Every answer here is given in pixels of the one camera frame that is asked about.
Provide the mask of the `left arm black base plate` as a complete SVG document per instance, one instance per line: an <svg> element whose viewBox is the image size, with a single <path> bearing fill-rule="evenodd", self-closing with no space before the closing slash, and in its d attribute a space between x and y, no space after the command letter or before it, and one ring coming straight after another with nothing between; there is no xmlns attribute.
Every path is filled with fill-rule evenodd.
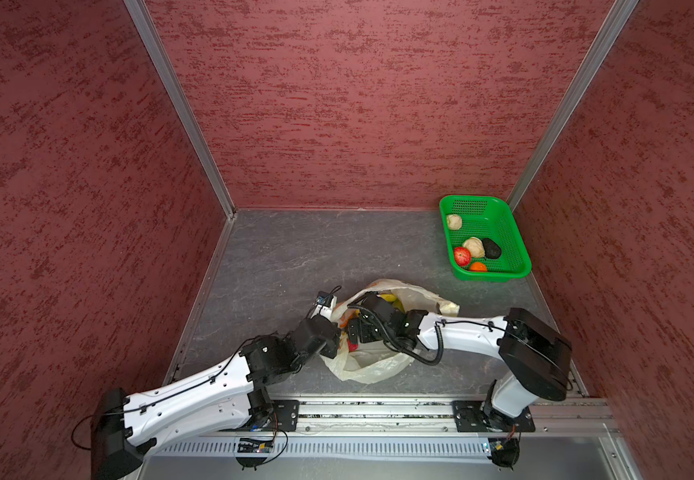
<svg viewBox="0 0 694 480"><path fill-rule="evenodd" d="M298 400L273 400L273 411L249 424L251 431L274 433L279 430L287 433L297 429L301 402Z"/></svg>

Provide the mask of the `yellow banana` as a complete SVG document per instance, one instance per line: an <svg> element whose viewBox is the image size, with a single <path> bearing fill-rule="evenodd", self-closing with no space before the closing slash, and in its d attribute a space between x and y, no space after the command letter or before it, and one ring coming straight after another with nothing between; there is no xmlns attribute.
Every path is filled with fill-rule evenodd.
<svg viewBox="0 0 694 480"><path fill-rule="evenodd" d="M391 293L380 294L380 297L389 303L394 303L398 300L397 296Z"/></svg>

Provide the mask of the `translucent yellow plastic bag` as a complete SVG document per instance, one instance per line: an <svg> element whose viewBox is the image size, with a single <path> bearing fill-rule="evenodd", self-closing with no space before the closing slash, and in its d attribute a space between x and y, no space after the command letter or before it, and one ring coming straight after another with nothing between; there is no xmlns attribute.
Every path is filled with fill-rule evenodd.
<svg viewBox="0 0 694 480"><path fill-rule="evenodd" d="M392 294L403 304L406 310L440 311L443 314L454 317L457 317L460 312L459 304L421 286L395 279L379 279L347 300L341 302L336 300L328 318L332 322L337 323L339 327L346 327L347 321L352 315L352 310L348 308L348 305L356 301L362 294L368 292ZM395 353L382 342L359 346L356 351L351 352L346 333L341 334L336 356L331 359L322 355L321 359L339 380L355 381L366 385L388 380L414 362L412 357L402 353Z"/></svg>

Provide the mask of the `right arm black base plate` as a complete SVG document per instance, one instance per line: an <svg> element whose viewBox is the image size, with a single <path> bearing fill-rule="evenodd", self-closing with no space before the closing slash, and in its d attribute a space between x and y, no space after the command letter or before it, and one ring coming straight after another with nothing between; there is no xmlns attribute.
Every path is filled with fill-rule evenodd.
<svg viewBox="0 0 694 480"><path fill-rule="evenodd" d="M526 407L517 417L510 417L494 407L486 408L484 401L457 400L452 402L453 418L459 433L533 433L536 426Z"/></svg>

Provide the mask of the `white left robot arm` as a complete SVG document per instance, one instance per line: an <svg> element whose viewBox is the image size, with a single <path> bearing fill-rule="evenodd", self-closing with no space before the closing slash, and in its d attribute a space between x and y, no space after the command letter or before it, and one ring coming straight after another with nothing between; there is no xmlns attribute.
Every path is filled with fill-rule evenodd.
<svg viewBox="0 0 694 480"><path fill-rule="evenodd" d="M265 423L273 414L268 386L317 355L335 357L340 337L335 323L316 315L284 336L249 338L228 359L165 387L107 391L92 416L92 478L121 479L181 440Z"/></svg>

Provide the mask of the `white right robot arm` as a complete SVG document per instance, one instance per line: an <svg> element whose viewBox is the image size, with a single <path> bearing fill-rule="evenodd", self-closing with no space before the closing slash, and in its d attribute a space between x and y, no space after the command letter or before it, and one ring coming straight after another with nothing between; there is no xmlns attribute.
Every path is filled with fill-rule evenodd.
<svg viewBox="0 0 694 480"><path fill-rule="evenodd" d="M533 432L529 407L538 400L567 398L571 342L523 308L478 319L421 309L404 312L376 292L361 295L347 308L355 312L347 322L353 344L380 342L401 358L427 366L440 364L448 351L484 355L506 365L508 373L492 382L484 401L455 413L465 431Z"/></svg>

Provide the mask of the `green plastic basket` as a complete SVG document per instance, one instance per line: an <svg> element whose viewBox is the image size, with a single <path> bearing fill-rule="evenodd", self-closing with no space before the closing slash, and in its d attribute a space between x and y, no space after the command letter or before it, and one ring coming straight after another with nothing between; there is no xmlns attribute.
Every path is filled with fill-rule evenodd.
<svg viewBox="0 0 694 480"><path fill-rule="evenodd" d="M522 279L532 270L532 262L521 237L510 206L501 199L488 196L448 195L439 202L443 231L449 263L455 278L462 281L504 283ZM460 215L463 227L451 231L446 225L446 216ZM490 238L503 250L499 259L472 258L472 262L483 262L487 272L472 272L469 266L461 268L455 264L453 250L462 247L470 237Z"/></svg>

